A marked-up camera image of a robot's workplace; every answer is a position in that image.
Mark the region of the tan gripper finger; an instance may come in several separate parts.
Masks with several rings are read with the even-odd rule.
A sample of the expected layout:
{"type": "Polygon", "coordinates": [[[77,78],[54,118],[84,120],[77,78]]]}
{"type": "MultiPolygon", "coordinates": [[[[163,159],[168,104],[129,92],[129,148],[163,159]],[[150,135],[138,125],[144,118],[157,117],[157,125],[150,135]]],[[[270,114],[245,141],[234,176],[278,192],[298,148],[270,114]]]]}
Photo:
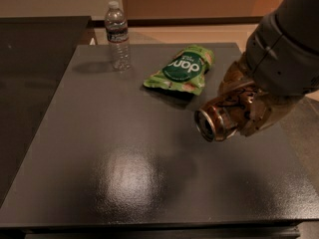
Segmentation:
{"type": "Polygon", "coordinates": [[[248,76],[246,54],[243,53],[241,57],[237,61],[234,61],[226,71],[218,87],[218,93],[223,95],[253,83],[254,81],[248,76]]]}
{"type": "Polygon", "coordinates": [[[258,91],[250,106],[248,122],[240,134],[251,136],[269,128],[286,117],[302,99],[302,96],[277,96],[258,91]]]}

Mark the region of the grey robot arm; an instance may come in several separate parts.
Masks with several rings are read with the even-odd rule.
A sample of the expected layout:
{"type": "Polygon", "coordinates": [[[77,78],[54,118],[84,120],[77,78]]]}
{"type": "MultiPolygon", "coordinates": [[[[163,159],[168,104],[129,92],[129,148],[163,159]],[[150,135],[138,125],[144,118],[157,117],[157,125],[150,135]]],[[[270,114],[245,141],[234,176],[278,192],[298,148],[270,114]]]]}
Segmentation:
{"type": "Polygon", "coordinates": [[[220,84],[218,140],[267,128],[318,90],[318,25],[319,0],[283,0],[262,18],[220,84]]]}

